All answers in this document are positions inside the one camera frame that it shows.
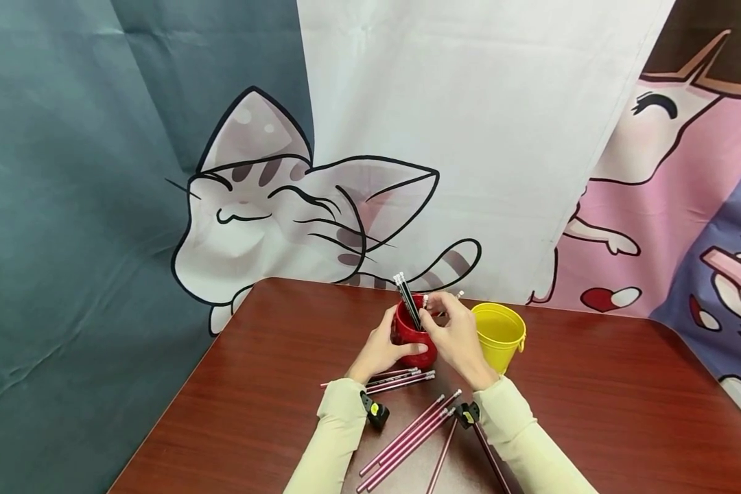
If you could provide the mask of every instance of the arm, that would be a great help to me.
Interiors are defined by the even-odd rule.
[[[563,235],[589,242],[601,242],[606,244],[609,251],[614,255],[619,253],[639,255],[639,245],[634,240],[620,232],[615,232],[615,230],[589,224],[579,217],[574,217],[568,222]]]
[[[283,494],[340,494],[351,454],[360,446],[366,412],[365,386],[332,381],[318,407],[318,425]]]
[[[365,391],[371,376],[389,369],[398,359],[427,350],[424,344],[392,344],[393,314],[395,306],[387,309],[379,326],[370,332],[346,377],[326,386],[316,432],[283,494],[340,494],[351,454],[360,446],[365,428],[367,412],[360,391]]]
[[[428,296],[428,309],[447,309],[440,327],[421,310],[425,331],[447,363],[474,390],[480,425],[526,494],[596,494],[574,464],[543,431],[516,386],[483,358],[475,316],[447,292]]]
[[[527,494],[598,494],[532,416],[510,379],[474,394],[489,443]]]

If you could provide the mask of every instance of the sleeve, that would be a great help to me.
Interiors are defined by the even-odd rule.
[[[532,416],[510,379],[474,394],[480,425],[525,494],[598,494]]]
[[[340,494],[351,454],[360,446],[366,412],[351,379],[332,381],[318,407],[318,425],[283,494]]]

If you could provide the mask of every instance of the fabric backdrop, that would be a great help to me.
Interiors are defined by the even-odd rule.
[[[0,0],[0,494],[104,492],[263,277],[526,302],[671,5]]]
[[[675,329],[741,407],[741,0],[678,0],[531,303]]]

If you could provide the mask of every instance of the gray backdrop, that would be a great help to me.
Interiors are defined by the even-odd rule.
[[[296,0],[0,0],[0,493],[101,493],[207,349],[169,260],[249,85],[313,141]]]

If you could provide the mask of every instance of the red cup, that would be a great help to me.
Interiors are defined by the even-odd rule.
[[[417,308],[423,306],[423,296],[419,293],[413,293],[412,298],[415,300]],[[415,329],[414,321],[409,316],[409,311],[406,309],[406,304],[403,301],[398,302],[398,307],[395,310],[395,317],[392,319],[392,333],[390,334],[392,343],[395,344],[406,344],[406,343],[423,343],[426,344],[428,350],[419,355],[408,355],[402,357],[401,362],[405,367],[417,367],[421,369],[429,368],[436,362],[436,346],[431,341],[431,337],[428,333],[423,331],[417,331]]]

